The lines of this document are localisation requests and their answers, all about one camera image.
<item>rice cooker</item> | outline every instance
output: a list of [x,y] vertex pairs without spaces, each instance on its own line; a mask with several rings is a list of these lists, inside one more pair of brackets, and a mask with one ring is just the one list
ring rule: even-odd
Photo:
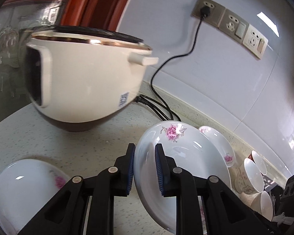
[[38,112],[68,131],[84,131],[136,96],[146,66],[158,63],[143,40],[80,26],[33,33],[26,45],[25,85]]

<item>wall socket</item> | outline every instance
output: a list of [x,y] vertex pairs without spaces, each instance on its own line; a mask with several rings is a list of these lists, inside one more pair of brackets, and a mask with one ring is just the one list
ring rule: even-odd
[[249,23],[239,15],[226,9],[220,22],[219,29],[232,37],[239,43],[242,43]]
[[268,39],[255,27],[249,25],[243,39],[243,45],[261,59],[268,45]]
[[204,21],[215,27],[219,27],[225,7],[212,0],[198,0],[192,15],[196,18],[200,18],[200,9],[204,6],[210,8],[210,16],[206,17]]

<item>qr code sticker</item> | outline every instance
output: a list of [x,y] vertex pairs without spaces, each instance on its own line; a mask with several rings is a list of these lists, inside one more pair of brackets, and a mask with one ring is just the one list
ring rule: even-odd
[[129,98],[129,92],[126,92],[124,94],[122,94],[120,96],[120,101],[119,101],[119,108],[123,107],[126,103],[127,103],[127,100]]

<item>power cord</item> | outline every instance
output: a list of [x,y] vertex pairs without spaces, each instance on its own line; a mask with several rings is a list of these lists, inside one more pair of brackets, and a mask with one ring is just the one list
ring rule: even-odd
[[[180,58],[180,57],[185,57],[185,56],[188,56],[190,55],[193,51],[194,51],[194,48],[195,48],[195,45],[196,45],[196,42],[197,42],[197,35],[198,35],[198,31],[199,31],[199,28],[201,26],[201,23],[202,21],[208,17],[210,15],[210,8],[208,6],[204,6],[200,9],[200,21],[199,21],[199,24],[197,26],[197,29],[196,29],[196,33],[195,33],[195,38],[194,38],[194,42],[193,42],[193,46],[191,48],[191,50],[185,54],[182,54],[182,55],[176,55],[176,56],[172,56],[170,57],[169,59],[167,59],[157,70],[156,72],[153,74],[153,76],[151,77],[151,81],[150,81],[150,87],[151,87],[151,90],[155,93],[155,95],[162,101],[162,103],[156,101],[155,99],[152,99],[151,97],[148,97],[146,95],[139,95],[137,96],[134,101],[135,102],[140,102],[142,104],[145,104],[147,105],[148,107],[150,107],[155,113],[157,116],[159,116],[159,118],[162,120],[162,121],[166,121],[166,120],[174,120],[174,117],[173,115],[178,119],[178,121],[181,121],[180,117],[175,113],[173,112],[170,107],[168,106],[168,104],[165,102],[165,100],[157,93],[157,91],[154,89],[154,86],[153,86],[153,81],[154,81],[154,77],[156,76],[156,74],[162,69],[163,66],[165,66],[169,61],[175,59],[175,58]],[[157,105],[159,105],[160,107],[164,108],[165,110],[167,110],[169,112],[169,115],[170,117],[168,117],[159,107],[157,107],[155,104],[153,104],[152,102],[156,103]]]

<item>small white bowl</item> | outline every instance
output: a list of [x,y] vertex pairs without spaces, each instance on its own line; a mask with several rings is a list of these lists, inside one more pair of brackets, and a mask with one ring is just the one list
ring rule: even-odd
[[273,205],[270,196],[266,191],[261,192],[255,197],[255,199],[251,203],[250,208],[257,211],[269,221],[272,220]]
[[245,158],[234,181],[238,193],[245,194],[260,193],[264,190],[264,180],[256,164]]
[[16,235],[61,189],[69,177],[55,166],[24,159],[0,174],[0,226]]
[[216,129],[209,126],[201,126],[199,131],[215,145],[220,154],[223,156],[227,167],[232,167],[236,160],[235,153],[226,138]]
[[134,154],[135,186],[148,214],[164,229],[175,233],[176,198],[164,198],[159,190],[154,159],[157,143],[162,144],[165,154],[173,157],[177,166],[194,176],[208,178],[215,175],[229,188],[231,179],[223,157],[197,128],[182,122],[163,121],[146,130]]
[[258,169],[263,175],[267,175],[267,167],[265,165],[265,162],[256,151],[253,150],[248,158],[254,161],[254,163],[257,165]]

